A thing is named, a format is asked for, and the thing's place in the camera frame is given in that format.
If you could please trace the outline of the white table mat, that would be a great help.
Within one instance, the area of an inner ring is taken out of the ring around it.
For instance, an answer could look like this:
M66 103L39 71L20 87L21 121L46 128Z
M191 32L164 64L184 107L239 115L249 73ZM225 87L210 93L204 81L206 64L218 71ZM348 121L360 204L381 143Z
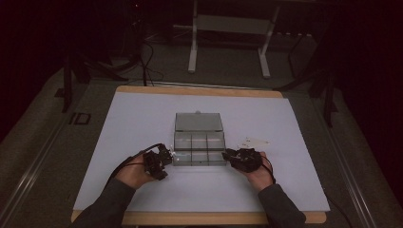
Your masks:
M100 195L111 172L127 157L155 143L172 145L179 113L218 113L225 144L247 139L262 143L274 176L297 208L325 212L329 205L286 99L118 92L74 207L87 208ZM231 166L168 166L167 177L142 186L131 212L258 212L257 193Z

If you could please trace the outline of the person's right hand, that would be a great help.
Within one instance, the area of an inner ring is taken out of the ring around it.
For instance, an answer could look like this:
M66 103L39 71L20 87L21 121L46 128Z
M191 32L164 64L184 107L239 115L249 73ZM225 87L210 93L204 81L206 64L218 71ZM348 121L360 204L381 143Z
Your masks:
M246 174L246 178L258 192L274 183L272 164L264 152L260 152L260 157L262 166L258 170Z

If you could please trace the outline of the black tripod stand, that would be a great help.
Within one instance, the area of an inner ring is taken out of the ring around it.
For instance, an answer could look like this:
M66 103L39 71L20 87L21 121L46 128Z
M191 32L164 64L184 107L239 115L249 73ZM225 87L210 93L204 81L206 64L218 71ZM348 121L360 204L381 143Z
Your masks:
M101 72L106 77L114 81L125 81L125 78L115 74L111 69L106 66L102 66L98 62L85 56L85 54L68 50L64 59L64 82L62 89L62 96L64 99L63 113L66 113L72 103L72 75L75 75L78 82L82 84L88 84L90 81L90 75L88 68L92 67L95 70Z
M332 113L335 111L333 97L335 92L336 75L328 67L315 69L312 72L302 70L300 77L296 78L289 84L275 87L274 90L288 91L294 87L307 83L308 81L312 81L312 84L308 89L308 95L311 98L319 98L322 93L324 93L323 119L329 127L332 127Z

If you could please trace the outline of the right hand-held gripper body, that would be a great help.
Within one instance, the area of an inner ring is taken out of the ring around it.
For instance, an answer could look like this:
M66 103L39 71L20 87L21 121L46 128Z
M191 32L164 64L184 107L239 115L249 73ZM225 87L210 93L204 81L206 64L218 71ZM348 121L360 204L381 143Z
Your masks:
M236 149L243 149L243 152L240 157L237 157L236 163L231 166L246 173L258 170L262 166L262 160L256 148L268 144L269 142L266 140L246 137Z

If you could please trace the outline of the clear plastic compartment box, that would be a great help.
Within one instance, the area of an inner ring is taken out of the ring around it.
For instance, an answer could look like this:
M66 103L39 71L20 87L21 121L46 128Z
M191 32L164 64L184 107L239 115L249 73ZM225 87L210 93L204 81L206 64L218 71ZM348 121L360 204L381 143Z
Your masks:
M224 166L225 138L219 113L177 113L174 132L176 166Z

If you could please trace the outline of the person's left hand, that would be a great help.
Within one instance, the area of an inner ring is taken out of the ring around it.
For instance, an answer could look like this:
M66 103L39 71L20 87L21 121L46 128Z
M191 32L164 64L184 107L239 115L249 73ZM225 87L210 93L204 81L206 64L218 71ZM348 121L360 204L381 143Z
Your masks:
M124 166L115 178L133 189L139 189L144 184L155 179L144 171L144 156L132 159L129 165Z

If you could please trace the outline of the white metal stand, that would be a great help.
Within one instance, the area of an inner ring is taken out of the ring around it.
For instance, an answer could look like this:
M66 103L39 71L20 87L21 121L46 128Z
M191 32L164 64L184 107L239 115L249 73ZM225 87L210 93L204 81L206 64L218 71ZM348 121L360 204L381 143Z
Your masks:
M271 77L271 73L268 66L268 61L266 59L266 52L274 33L274 28L280 11L280 5L274 6L274 10L271 13L271 17L269 19L252 19L199 14L198 4L198 0L193 0L192 40L187 71L189 73L196 72L198 57L197 37L199 30L245 33L255 35L258 34L265 37L264 43L258 48L261 73L264 79L269 79Z

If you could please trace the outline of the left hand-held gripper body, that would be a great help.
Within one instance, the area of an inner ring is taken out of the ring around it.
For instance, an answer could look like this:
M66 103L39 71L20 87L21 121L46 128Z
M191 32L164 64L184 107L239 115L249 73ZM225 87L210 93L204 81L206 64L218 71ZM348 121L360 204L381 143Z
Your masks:
M162 180L167 176L164 168L168 165L168 155L165 153L155 153L153 151L144 155L144 170L155 180Z

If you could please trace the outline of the metal floor rail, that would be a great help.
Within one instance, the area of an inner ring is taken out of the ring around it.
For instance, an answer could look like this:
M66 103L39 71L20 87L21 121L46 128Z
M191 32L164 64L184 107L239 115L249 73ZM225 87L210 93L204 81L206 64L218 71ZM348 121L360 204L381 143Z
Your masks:
M0 228L64 228L70 224L77 192L67 124L59 122L47 134L4 207Z
M358 186L352 169L348 164L348 161L341 149L338 140L336 139L334 131L331 128L327 128L326 132L333 151L336 155L336 164L346 184L346 188L352 199L353 205L363 228L377 228L374 217L368 207L367 201L363 197L362 191Z

